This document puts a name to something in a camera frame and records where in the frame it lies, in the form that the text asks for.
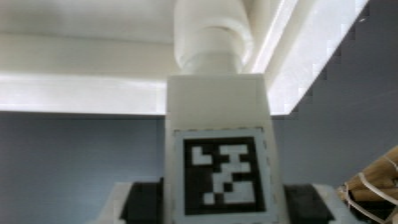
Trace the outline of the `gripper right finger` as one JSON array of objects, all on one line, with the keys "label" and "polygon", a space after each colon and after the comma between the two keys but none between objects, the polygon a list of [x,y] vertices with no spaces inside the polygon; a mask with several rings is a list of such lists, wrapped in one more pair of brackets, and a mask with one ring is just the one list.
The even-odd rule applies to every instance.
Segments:
[{"label": "gripper right finger", "polygon": [[291,184],[283,193],[291,224],[362,224],[328,185]]}]

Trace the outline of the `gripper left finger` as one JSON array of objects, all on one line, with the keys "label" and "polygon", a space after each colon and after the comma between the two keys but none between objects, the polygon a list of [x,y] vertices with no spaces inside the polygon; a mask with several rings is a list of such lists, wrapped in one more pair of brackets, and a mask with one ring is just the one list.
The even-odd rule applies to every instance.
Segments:
[{"label": "gripper left finger", "polygon": [[161,224],[161,182],[116,183],[97,217],[86,224]]}]

